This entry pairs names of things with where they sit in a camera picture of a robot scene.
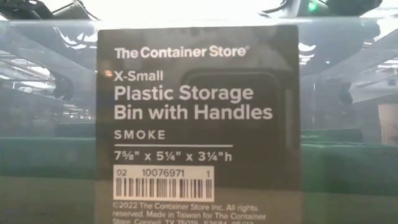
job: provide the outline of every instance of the barcode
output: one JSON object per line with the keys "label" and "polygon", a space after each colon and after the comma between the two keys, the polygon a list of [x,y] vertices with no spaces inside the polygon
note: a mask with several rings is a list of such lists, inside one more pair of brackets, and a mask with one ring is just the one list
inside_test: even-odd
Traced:
{"label": "barcode", "polygon": [[[183,176],[145,177],[143,172],[162,169],[183,170]],[[214,202],[213,167],[115,165],[114,170],[114,200]]]}

